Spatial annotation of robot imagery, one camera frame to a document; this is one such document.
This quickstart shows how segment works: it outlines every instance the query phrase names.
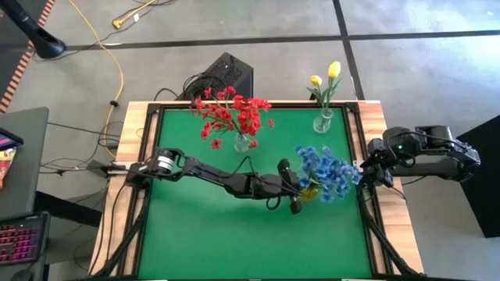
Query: rgb keyboard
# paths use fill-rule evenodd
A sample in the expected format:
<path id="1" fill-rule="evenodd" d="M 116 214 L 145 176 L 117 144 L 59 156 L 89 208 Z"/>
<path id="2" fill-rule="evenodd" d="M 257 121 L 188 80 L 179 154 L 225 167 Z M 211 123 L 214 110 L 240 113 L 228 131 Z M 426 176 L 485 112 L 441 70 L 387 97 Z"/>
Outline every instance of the rgb keyboard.
<path id="1" fill-rule="evenodd" d="M 38 260 L 44 227 L 44 216 L 0 222 L 0 265 Z"/>

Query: black metal frame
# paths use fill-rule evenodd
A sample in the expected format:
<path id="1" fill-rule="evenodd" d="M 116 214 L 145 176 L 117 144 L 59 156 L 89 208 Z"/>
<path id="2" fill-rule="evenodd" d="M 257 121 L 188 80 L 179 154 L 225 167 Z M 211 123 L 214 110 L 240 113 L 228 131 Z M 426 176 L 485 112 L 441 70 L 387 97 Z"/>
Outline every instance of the black metal frame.
<path id="1" fill-rule="evenodd" d="M 158 145 L 159 142 L 159 135 L 161 134 L 161 127 L 163 124 L 163 113 L 166 110 L 171 110 L 171 109 L 189 109 L 189 104 L 168 104 L 168 105 L 162 105 L 162 104 L 150 104 L 148 106 L 147 110 L 147 116 L 145 120 L 145 126 L 144 130 L 142 133 L 142 141 L 141 141 L 141 147 L 139 151 L 139 157 L 138 161 L 142 162 L 145 160 L 145 153 L 146 153 L 146 148 L 148 145 L 148 136 L 151 132 L 151 122 L 152 118 L 154 115 L 157 115 L 157 121 L 156 121 L 156 126 L 155 126 L 155 136 L 153 140 L 153 147 L 155 148 Z M 273 108 L 319 108 L 320 106 L 318 104 L 313 104 L 313 103 L 276 103 L 273 104 Z M 347 102 L 347 103 L 332 103 L 331 108 L 339 108 L 342 112 L 342 116 L 344 119 L 344 125 L 345 125 L 345 133 L 346 137 L 348 140 L 348 145 L 349 145 L 349 154 L 351 155 L 352 160 L 357 160 L 355 156 L 355 149 L 354 149 L 354 141 L 352 139 L 352 134 L 351 134 L 351 127 L 350 127 L 350 122 L 349 122 L 349 117 L 348 113 L 352 112 L 354 117 L 355 117 L 355 123 L 356 123 L 356 128 L 357 128 L 357 133 L 359 136 L 359 142 L 361 144 L 361 149 L 362 149 L 362 155 L 365 158 L 367 153 L 366 153 L 366 140 L 364 137 L 364 132 L 363 132 L 363 126 L 361 124 L 361 116 L 359 114 L 359 106 L 357 102 Z M 149 201 L 151 199 L 151 192 L 146 193 L 144 197 L 144 202 L 143 204 L 146 204 L 146 214 L 148 213 L 148 207 L 149 207 Z M 132 225 L 134 221 L 134 209 L 137 204 L 137 199 L 138 199 L 138 192 L 133 192 L 131 195 L 130 199 L 130 205 L 129 205 L 129 213 L 127 214 L 127 223 L 126 223 L 126 228 L 125 228 L 125 233 L 130 229 L 130 226 Z M 378 205 L 378 199 L 377 199 L 377 194 L 373 195 L 373 200 L 372 200 L 372 208 L 374 210 L 374 217 L 376 218 L 377 225 L 384 231 L 384 224 L 382 223 L 382 216 L 381 212 L 379 209 Z M 138 238 L 137 238 L 137 246 L 135 249 L 135 256 L 134 256 L 134 266 L 132 269 L 132 275 L 138 275 L 139 271 L 139 266 L 141 264 L 141 252 L 142 252 L 142 247 L 144 243 L 144 235 L 145 235 L 145 230 L 146 230 L 146 224 L 147 224 L 147 219 L 145 220 L 143 226 L 139 230 Z M 365 241 L 366 241 L 366 249 L 368 252 L 368 258 L 369 258 L 369 263 L 370 263 L 370 269 L 371 269 L 371 274 L 372 276 L 376 274 L 380 274 L 377 271 L 377 261 L 375 259 L 375 254 L 373 250 L 373 241 L 372 237 L 370 235 L 370 230 L 369 227 L 366 223 L 366 220 L 362 217 L 362 224 L 363 224 L 363 232 L 365 233 Z M 392 273 L 392 267 L 391 263 L 389 262 L 387 254 L 383 252 L 384 254 L 384 264 L 385 264 L 385 269 L 387 273 Z M 123 274 L 123 269 L 125 265 L 125 257 L 124 255 L 120 262 L 118 263 L 118 275 Z"/>

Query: green table surface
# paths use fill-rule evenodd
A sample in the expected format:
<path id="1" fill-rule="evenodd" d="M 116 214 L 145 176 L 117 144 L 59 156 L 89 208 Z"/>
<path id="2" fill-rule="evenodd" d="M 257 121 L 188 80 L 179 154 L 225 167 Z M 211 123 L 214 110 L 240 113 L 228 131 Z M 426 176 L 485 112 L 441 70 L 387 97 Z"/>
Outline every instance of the green table surface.
<path id="1" fill-rule="evenodd" d="M 222 136 L 222 148 L 212 150 L 200 138 L 204 121 L 188 110 L 167 110 L 159 146 L 180 148 L 186 155 L 216 168 L 234 171 L 244 156 L 252 157 L 259 174 L 277 174 L 277 163 L 288 158 L 300 175 L 295 147 L 328 145 L 336 158 L 350 161 L 341 110 L 331 129 L 315 133 L 317 109 L 271 109 L 262 114 L 259 146 L 244 154 L 234 150 L 233 132 Z M 269 128 L 267 118 L 276 126 Z M 244 165 L 240 172 L 249 172 Z M 140 279 L 305 279 L 370 276 L 363 225 L 355 190 L 344 200 L 325 204 L 317 196 L 290 213 L 283 198 L 276 211 L 265 201 L 241 200 L 203 180 L 184 177 L 153 183 Z"/>

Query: wooden table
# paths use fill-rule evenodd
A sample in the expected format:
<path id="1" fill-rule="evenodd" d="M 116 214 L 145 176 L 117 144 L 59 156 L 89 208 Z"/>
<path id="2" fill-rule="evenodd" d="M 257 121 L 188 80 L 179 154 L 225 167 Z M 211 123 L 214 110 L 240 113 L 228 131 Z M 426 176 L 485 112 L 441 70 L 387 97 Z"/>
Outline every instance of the wooden table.
<path id="1" fill-rule="evenodd" d="M 273 101 L 273 102 L 314 102 L 314 101 Z M 334 101 L 339 102 L 356 102 L 356 101 Z M 362 120 L 362 127 L 364 130 L 364 136 L 366 142 L 368 143 L 373 138 L 381 138 L 382 133 L 387 129 L 384 114 L 382 112 L 382 107 L 379 101 L 357 101 L 359 104 L 359 111 Z M 125 116 L 123 131 L 120 138 L 120 146 L 118 147 L 118 152 L 116 155 L 117 162 L 136 162 L 138 160 L 139 149 L 141 146 L 141 135 L 144 129 L 146 112 L 148 105 L 151 104 L 150 101 L 132 101 L 127 110 L 127 115 Z M 156 103 L 170 103 L 170 104 L 185 104 L 188 101 L 162 101 Z M 355 153 L 357 159 L 363 159 L 361 146 L 359 143 L 358 134 L 356 133 L 356 124 L 353 118 L 353 114 L 349 113 L 349 123 L 351 124 L 351 131 L 355 145 Z M 152 118 L 152 128 L 156 124 L 156 118 Z M 154 130 L 150 130 L 148 136 L 148 146 L 146 149 L 146 157 L 152 153 L 152 142 L 154 138 Z M 110 252 L 109 256 L 113 254 L 114 250 L 120 244 L 123 233 L 125 230 L 127 213 L 129 209 L 130 196 L 132 194 L 132 189 L 130 187 L 124 187 L 120 196 L 116 201 L 115 214 L 113 219 L 112 231 L 110 231 L 111 226 L 111 214 L 113 208 L 113 202 L 116 199 L 119 189 L 122 187 L 124 181 L 124 176 L 114 176 L 109 184 L 109 191 L 106 197 L 106 206 L 104 211 L 104 226 L 101 225 L 98 231 L 98 236 L 96 240 L 96 245 L 94 249 L 94 254 L 92 255 L 92 263 L 95 262 L 95 267 L 91 273 L 97 272 L 102 268 L 108 255 L 108 241 L 110 241 Z M 395 178 L 395 188 L 402 192 L 402 185 L 399 179 Z M 416 246 L 415 236 L 413 234 L 412 223 L 409 218 L 408 209 L 405 200 L 400 194 L 396 193 L 394 190 L 388 189 L 386 187 L 378 187 L 377 195 L 380 205 L 380 211 L 382 214 L 382 219 L 384 221 L 384 228 L 387 238 L 391 241 L 398 253 L 406 260 L 410 267 L 415 269 L 417 272 L 422 272 L 422 264 L 420 260 L 420 255 L 418 248 Z M 137 201 L 136 209 L 134 215 L 138 215 L 138 212 L 142 206 L 141 198 L 144 196 L 143 193 L 139 193 L 139 200 Z M 101 239 L 102 245 L 101 250 L 98 253 L 98 246 Z M 377 239 L 372 234 L 373 248 L 375 251 L 375 257 L 377 261 L 377 269 L 379 273 L 385 273 L 384 259 L 382 255 L 382 250 L 378 244 Z M 132 240 L 129 246 L 129 251 L 127 252 L 125 267 L 123 270 L 124 274 L 131 274 L 135 249 L 137 245 L 137 235 Z"/>

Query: desk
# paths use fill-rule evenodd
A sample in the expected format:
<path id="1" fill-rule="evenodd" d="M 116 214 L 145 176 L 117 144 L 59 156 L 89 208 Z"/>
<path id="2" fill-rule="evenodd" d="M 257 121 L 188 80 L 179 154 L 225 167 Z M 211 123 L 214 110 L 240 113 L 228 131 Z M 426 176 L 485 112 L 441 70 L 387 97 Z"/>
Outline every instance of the desk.
<path id="1" fill-rule="evenodd" d="M 274 101 L 273 103 L 313 105 L 313 101 Z M 144 138 L 147 137 L 148 141 L 147 145 L 145 145 L 145 155 L 143 156 L 147 158 L 151 154 L 153 142 L 155 140 L 154 128 L 156 128 L 157 116 L 153 114 L 150 117 L 150 122 L 145 122 L 148 106 L 150 104 L 151 103 L 149 102 L 131 102 L 129 104 L 116 158 L 118 162 L 136 162 L 138 160 L 139 151 L 141 148 L 141 131 L 145 128 L 145 125 L 149 126 L 149 123 L 151 124 L 151 126 L 149 126 L 149 128 L 146 127 L 145 129 L 148 132 L 148 136 L 144 136 Z M 186 104 L 187 103 L 185 101 L 169 102 L 169 105 Z M 352 111 L 346 113 L 346 119 L 349 124 L 349 128 L 351 130 L 350 133 L 353 140 L 352 153 L 355 154 L 356 159 L 363 159 L 363 151 L 361 149 L 361 143 L 363 141 L 359 138 L 358 135 L 358 131 L 361 128 L 360 125 L 362 125 L 362 134 L 364 135 L 366 141 L 369 141 L 375 137 L 381 137 L 381 134 L 386 129 L 380 102 L 336 101 L 335 104 L 346 104 L 349 106 L 354 105 Z M 358 110 L 359 118 L 357 120 L 358 122 L 356 122 L 355 111 Z M 123 185 L 123 179 L 123 176 L 113 177 L 109 185 L 109 193 L 106 198 L 107 203 L 104 214 L 105 223 L 104 226 L 102 224 L 100 225 L 100 227 L 103 229 L 100 229 L 98 232 L 99 235 L 97 238 L 96 248 L 92 257 L 93 261 L 97 259 L 95 261 L 93 272 L 97 272 L 104 264 L 104 260 L 107 255 L 106 252 L 108 248 L 108 241 L 110 241 L 109 248 L 111 253 L 109 255 L 111 255 L 122 240 L 123 233 L 127 225 L 127 216 L 129 215 L 129 212 L 131 213 L 133 211 L 134 216 L 136 216 L 141 208 L 141 199 L 144 197 L 144 192 L 138 192 L 138 200 L 136 201 L 136 205 L 133 206 L 130 205 L 130 198 L 133 194 L 133 191 L 131 188 L 125 187 L 120 193 L 120 196 L 117 198 L 113 228 L 112 231 L 110 231 L 111 210 L 113 202 L 116 199 L 116 195 Z M 395 188 L 398 188 L 402 191 L 401 183 L 398 180 L 396 180 Z M 413 228 L 409 220 L 409 214 L 405 201 L 400 197 L 399 194 L 385 187 L 377 188 L 377 195 L 377 200 L 375 200 L 375 202 L 378 209 L 380 210 L 381 218 L 388 239 L 393 243 L 399 254 L 409 263 L 411 267 L 413 267 L 417 271 L 422 272 L 420 256 L 416 247 Z M 304 209 L 304 212 L 307 212 L 307 205 L 305 205 Z M 97 255 L 98 245 L 100 244 L 100 240 L 102 238 L 103 240 L 101 250 L 99 252 L 99 255 Z M 382 254 L 380 246 L 378 245 L 378 242 L 373 238 L 373 236 L 370 237 L 370 235 L 368 235 L 367 239 L 371 240 L 371 242 L 373 243 L 373 256 L 376 262 L 376 265 L 372 266 L 373 271 L 385 273 L 387 271 L 387 267 L 384 264 L 384 256 Z M 138 251 L 138 245 L 142 245 L 142 243 L 138 244 L 138 238 L 136 236 L 129 246 L 129 250 L 123 260 L 123 263 L 117 266 L 113 273 L 118 273 L 119 275 L 138 273 L 138 267 L 134 266 L 136 257 L 140 256 L 142 251 L 142 249 L 139 249 Z"/>

